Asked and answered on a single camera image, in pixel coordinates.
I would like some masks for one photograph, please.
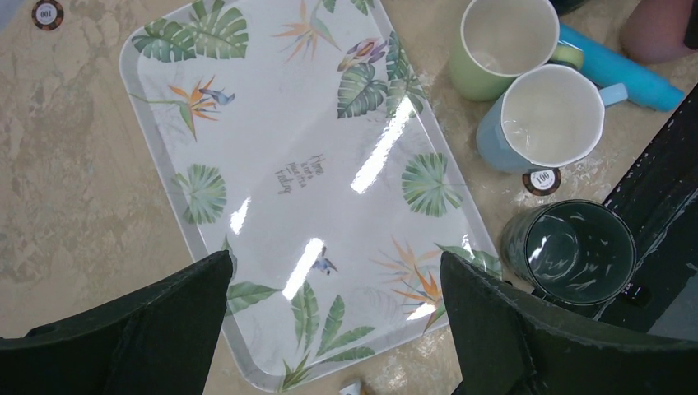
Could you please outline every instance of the blue bottle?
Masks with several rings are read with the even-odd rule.
[[[683,100],[683,92],[656,72],[611,51],[560,23],[560,42],[584,52],[580,72],[598,86],[625,84],[628,100],[660,111],[671,111]]]

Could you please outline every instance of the light blue mug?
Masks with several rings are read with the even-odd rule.
[[[547,64],[517,78],[477,127],[477,151],[512,174],[586,157],[603,133],[606,107],[627,100],[623,84],[599,90],[573,68]]]

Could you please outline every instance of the beige marble surface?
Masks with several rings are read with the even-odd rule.
[[[79,313],[190,263],[118,70],[128,35],[187,0],[64,0],[55,31],[31,22],[32,1],[0,32],[0,336]],[[474,130],[489,104],[461,100],[444,66],[468,0],[384,0],[407,54],[494,239],[525,207],[567,198],[601,201],[669,114],[625,103],[604,137],[563,169],[550,197],[489,170]],[[637,0],[591,0],[564,20],[612,49]],[[698,81],[687,58],[655,70],[684,91]],[[362,377],[378,394],[449,394],[461,379],[448,329],[292,391],[337,393]],[[221,338],[206,394],[254,394]]]

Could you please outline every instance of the white tray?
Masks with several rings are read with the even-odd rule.
[[[195,2],[120,68],[192,257],[237,260],[223,331],[256,387],[446,325],[442,249],[500,275],[377,0]]]

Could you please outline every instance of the poker chip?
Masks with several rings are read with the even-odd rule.
[[[530,193],[536,196],[553,194],[562,183],[560,169],[536,171],[523,175],[523,185]]]
[[[31,9],[31,20],[41,30],[53,30],[63,22],[63,6],[55,0],[39,0]]]

